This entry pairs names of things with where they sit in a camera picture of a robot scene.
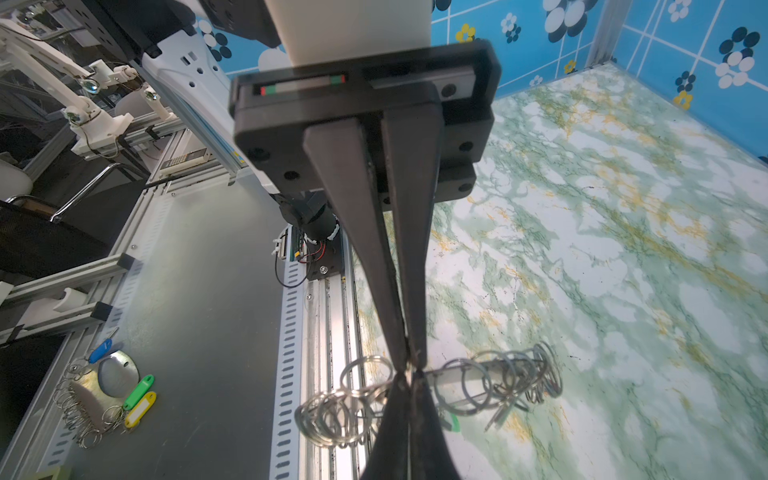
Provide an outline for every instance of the flower pattern wallpaper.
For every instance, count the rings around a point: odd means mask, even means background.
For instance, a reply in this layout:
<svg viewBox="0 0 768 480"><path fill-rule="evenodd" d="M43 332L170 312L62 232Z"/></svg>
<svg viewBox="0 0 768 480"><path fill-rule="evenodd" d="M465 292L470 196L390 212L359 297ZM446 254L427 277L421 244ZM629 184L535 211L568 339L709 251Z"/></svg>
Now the flower pattern wallpaper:
<svg viewBox="0 0 768 480"><path fill-rule="evenodd" d="M432 0L432 44L490 41L502 64L497 97L573 74L586 66L605 0ZM290 65L282 46L197 30L230 76Z"/></svg>
<svg viewBox="0 0 768 480"><path fill-rule="evenodd" d="M766 20L755 0L634 0L614 60L765 161Z"/></svg>

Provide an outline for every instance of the screw hole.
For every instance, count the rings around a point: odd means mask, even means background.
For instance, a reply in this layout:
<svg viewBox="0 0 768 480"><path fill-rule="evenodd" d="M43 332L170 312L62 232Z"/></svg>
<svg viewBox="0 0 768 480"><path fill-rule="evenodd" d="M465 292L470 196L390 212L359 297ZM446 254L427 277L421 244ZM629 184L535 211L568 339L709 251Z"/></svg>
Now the screw hole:
<svg viewBox="0 0 768 480"><path fill-rule="evenodd" d="M456 93L456 85L454 84L447 84L445 87L442 88L442 91L440 94L445 97L452 97Z"/></svg>
<svg viewBox="0 0 768 480"><path fill-rule="evenodd" d="M252 161L267 161L270 159L270 152L263 148L254 147L248 150L248 158Z"/></svg>
<svg viewBox="0 0 768 480"><path fill-rule="evenodd" d="M389 67L389 76L400 77L411 73L411 68L408 65L393 65Z"/></svg>

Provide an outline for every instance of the green marble surface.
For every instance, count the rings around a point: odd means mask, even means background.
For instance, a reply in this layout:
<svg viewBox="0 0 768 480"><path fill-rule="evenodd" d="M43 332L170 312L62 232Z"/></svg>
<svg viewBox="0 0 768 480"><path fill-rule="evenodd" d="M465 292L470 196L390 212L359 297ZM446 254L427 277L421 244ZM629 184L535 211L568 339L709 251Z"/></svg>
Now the green marble surface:
<svg viewBox="0 0 768 480"><path fill-rule="evenodd" d="M462 477L768 478L768 169L613 65L494 112L472 195L435 209L429 366L545 340L564 393L460 418Z"/></svg>

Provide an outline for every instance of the cable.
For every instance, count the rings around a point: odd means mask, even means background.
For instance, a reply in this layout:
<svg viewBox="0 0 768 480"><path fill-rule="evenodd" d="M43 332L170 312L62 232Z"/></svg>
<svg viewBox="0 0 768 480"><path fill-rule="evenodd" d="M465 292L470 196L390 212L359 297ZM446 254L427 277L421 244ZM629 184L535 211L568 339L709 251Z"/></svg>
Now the cable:
<svg viewBox="0 0 768 480"><path fill-rule="evenodd" d="M114 138L114 149L115 149L114 155L112 155L111 157L107 157L106 155L100 154L98 150L94 150L94 148L91 146L91 142L88 140L88 134L85 132L85 129L82 127L83 125L90 123L96 117L101 115L101 112L102 110L99 110L96 113L96 115L94 115L93 117L88 117L88 119L81 124L75 121L70 121L69 123L73 124L75 127L80 127L80 131L83 132L83 138L85 138L85 144L88 145L88 150L90 150L91 152L95 152L96 155L106 160L114 160L115 158L120 156L120 148L118 147L118 138L117 137Z"/></svg>
<svg viewBox="0 0 768 480"><path fill-rule="evenodd" d="M283 235L280 236L280 238L285 238L286 233L283 233ZM304 280L306 280L306 276L310 273L310 264L312 263L312 259L310 258L310 261L306 265L306 272L304 273L304 278L302 278L296 285L286 285L283 283L283 281L280 279L280 277L277 275L277 253L275 253L275 278L277 279L277 282L286 287L287 289L292 289L300 286L302 283L304 283Z"/></svg>
<svg viewBox="0 0 768 480"><path fill-rule="evenodd" d="M111 157L107 157L106 155L100 154L98 150L94 150L93 147L91 146L91 142L88 141L88 134L85 133L84 129L81 129L81 131L83 132L83 137L85 138L85 144L88 145L88 150L92 152L96 152L96 155L98 155L101 158L105 158L107 160L114 160L115 158L120 157L120 148L118 148L117 137L114 138L114 149L116 150L116 152L114 152L114 155L112 155Z"/></svg>
<svg viewBox="0 0 768 480"><path fill-rule="evenodd" d="M55 35L51 36L50 38L46 38L45 40L43 40L42 38L33 37L33 36L30 36L30 35L25 35L25 34L23 34L21 32L16 31L16 30L11 30L10 28L5 27L4 25L0 25L0 28L2 28L5 31L10 31L11 33L15 33L19 37L28 38L29 40L34 40L34 41L42 41L43 43L45 43L47 41L50 41L50 40L56 40L57 38L63 37L64 35L73 33L75 31L85 30L85 27L77 27L77 28L70 28L69 30L63 30L63 31L58 31L58 32L55 31L55 32L53 32L53 33L55 33Z"/></svg>
<svg viewBox="0 0 768 480"><path fill-rule="evenodd" d="M19 33L19 32L17 32L16 30L11 30L10 28L8 28L8 27L6 27L6 26L4 26L4 25L0 25L0 28L2 28L2 29L3 29L3 30L5 30L5 31L9 31L9 32L11 32L11 33L15 33L15 34L16 34L16 35L18 35L19 37L28 38L28 39L30 39L30 40L34 40L34 41L42 41L42 42L44 42L44 43L45 43L45 40L43 40L42 38L37 38L37 37L30 37L29 35L24 35L23 33Z"/></svg>
<svg viewBox="0 0 768 480"><path fill-rule="evenodd" d="M319 247L317 247L317 250L315 250L314 252L312 252L312 253L308 253L307 255L305 255L305 256L303 256L303 257L299 258L299 263L306 263L306 262L303 262L303 261L301 261L301 260L303 260L303 259L305 259L305 258L307 258L307 257L314 257L314 256L315 256L315 255L317 255L317 254L318 254L318 252L320 252L321 250L323 251L323 253L321 253L321 254L320 254L320 256L317 258L317 260L320 260L321 258L323 258L323 254L326 252L326 244L325 244L325 242L321 243L321 244L320 244L320 246L319 246Z"/></svg>

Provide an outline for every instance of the gray metal plate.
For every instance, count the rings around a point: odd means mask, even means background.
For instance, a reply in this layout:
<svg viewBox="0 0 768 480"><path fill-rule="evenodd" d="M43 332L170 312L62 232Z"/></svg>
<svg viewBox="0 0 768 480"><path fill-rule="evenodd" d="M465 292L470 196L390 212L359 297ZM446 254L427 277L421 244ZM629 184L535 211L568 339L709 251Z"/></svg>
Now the gray metal plate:
<svg viewBox="0 0 768 480"><path fill-rule="evenodd" d="M266 478L282 287L266 192L210 180L176 191L116 346L157 401L130 435L72 449L72 478Z"/></svg>

